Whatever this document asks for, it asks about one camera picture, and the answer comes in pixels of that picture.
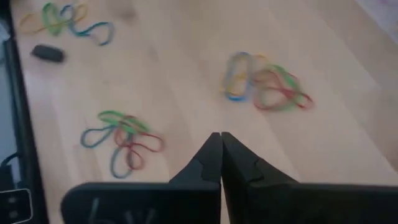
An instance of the yellow rubber band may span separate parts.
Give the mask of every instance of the yellow rubber band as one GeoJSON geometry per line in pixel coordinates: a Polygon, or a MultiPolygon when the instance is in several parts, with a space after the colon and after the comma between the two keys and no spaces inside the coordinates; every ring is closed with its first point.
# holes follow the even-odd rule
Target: yellow rubber band
{"type": "MultiPolygon", "coordinates": [[[[268,65],[270,63],[270,60],[264,54],[257,54],[257,55],[255,55],[255,57],[258,60],[265,60],[266,65],[268,65]]],[[[242,73],[239,73],[239,74],[235,75],[232,78],[232,80],[230,81],[230,83],[228,84],[227,89],[225,90],[224,87],[223,87],[223,83],[224,83],[224,77],[223,77],[221,79],[220,92],[227,91],[230,95],[233,95],[233,96],[242,96],[242,95],[244,95],[243,91],[234,91],[233,87],[235,86],[236,82],[246,80],[247,78],[248,78],[248,76],[247,76],[246,72],[242,72],[242,73]]]]}
{"type": "MultiPolygon", "coordinates": [[[[79,22],[82,19],[84,19],[87,16],[87,11],[88,11],[88,6],[87,4],[79,4],[76,7],[76,14],[79,15],[79,12],[82,12],[82,14],[80,16],[76,17],[75,22],[79,22]]],[[[23,34],[36,34],[38,32],[41,32],[45,29],[47,29],[45,26],[42,26],[40,28],[37,28],[35,30],[24,30],[22,27],[25,24],[26,21],[28,21],[29,19],[35,19],[35,20],[39,20],[41,21],[41,19],[37,18],[36,14],[33,13],[28,13],[26,14],[20,21],[19,21],[19,30],[21,33],[23,34]]],[[[63,26],[66,25],[69,22],[69,20],[66,21],[62,21],[62,22],[58,22],[55,24],[50,24],[51,27],[57,27],[57,26],[63,26]]]]}

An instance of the black eraser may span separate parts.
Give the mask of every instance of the black eraser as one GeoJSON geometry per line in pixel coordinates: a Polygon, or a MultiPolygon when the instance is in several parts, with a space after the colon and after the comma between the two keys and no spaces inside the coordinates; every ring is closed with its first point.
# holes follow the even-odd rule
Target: black eraser
{"type": "Polygon", "coordinates": [[[65,58],[65,54],[62,49],[42,44],[35,46],[32,51],[32,55],[43,60],[57,63],[63,62],[63,59],[65,58]]]}

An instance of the black device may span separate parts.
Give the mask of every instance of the black device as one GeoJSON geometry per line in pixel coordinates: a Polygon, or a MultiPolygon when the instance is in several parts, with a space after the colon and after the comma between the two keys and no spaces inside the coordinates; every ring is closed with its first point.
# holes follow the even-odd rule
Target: black device
{"type": "Polygon", "coordinates": [[[398,188],[301,184],[223,133],[222,177],[231,224],[398,223],[398,188]]]}
{"type": "Polygon", "coordinates": [[[0,223],[46,224],[40,169],[9,1],[0,23],[10,38],[0,43],[0,223]]]}
{"type": "Polygon", "coordinates": [[[0,217],[2,223],[28,222],[33,217],[29,189],[0,192],[0,217]]]}
{"type": "Polygon", "coordinates": [[[65,224],[217,224],[221,210],[222,141],[213,133],[169,183],[90,183],[62,200],[65,224]]]}
{"type": "Polygon", "coordinates": [[[62,215],[65,224],[219,223],[220,169],[231,224],[398,223],[397,187],[301,184],[230,133],[213,133],[168,184],[76,187],[62,215]]]}
{"type": "Polygon", "coordinates": [[[33,48],[32,55],[43,60],[57,63],[63,62],[63,59],[65,58],[63,50],[43,44],[36,45],[33,48]]]}

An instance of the light wood surface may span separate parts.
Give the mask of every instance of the light wood surface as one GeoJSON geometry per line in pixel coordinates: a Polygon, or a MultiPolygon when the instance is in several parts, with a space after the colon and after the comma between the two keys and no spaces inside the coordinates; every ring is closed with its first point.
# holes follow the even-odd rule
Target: light wood surface
{"type": "MultiPolygon", "coordinates": [[[[15,26],[44,3],[13,0],[15,26]]],[[[353,0],[91,0],[79,26],[98,21],[116,26],[105,47],[66,31],[17,30],[51,223],[62,222],[71,187],[120,181],[108,170],[112,141],[93,150],[79,144],[82,131],[102,125],[103,110],[145,119],[167,143],[161,154],[143,151],[145,169],[126,182],[166,182],[212,132],[229,131],[302,182],[398,184],[385,157],[392,165],[398,158],[398,48],[353,0]],[[41,43],[65,49],[67,61],[30,56],[41,43]],[[289,69],[316,108],[262,113],[228,101],[218,85],[237,51],[265,53],[289,69]]]]}

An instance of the black plastic tool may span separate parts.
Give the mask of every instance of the black plastic tool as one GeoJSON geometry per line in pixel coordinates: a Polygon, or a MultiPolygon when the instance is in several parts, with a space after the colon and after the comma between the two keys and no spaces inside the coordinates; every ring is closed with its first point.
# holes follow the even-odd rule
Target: black plastic tool
{"type": "Polygon", "coordinates": [[[1,223],[22,223],[33,217],[32,198],[28,189],[0,192],[1,223]]]}
{"type": "Polygon", "coordinates": [[[397,187],[301,184],[230,133],[221,137],[231,224],[398,223],[397,187]]]}
{"type": "Polygon", "coordinates": [[[169,183],[88,183],[62,200],[65,224],[219,224],[221,136],[213,133],[169,183]]]}
{"type": "Polygon", "coordinates": [[[32,51],[32,55],[43,59],[43,60],[48,60],[51,62],[56,62],[56,63],[61,63],[63,62],[63,59],[65,58],[65,54],[63,53],[63,50],[48,46],[48,45],[36,45],[35,48],[32,51]]]}

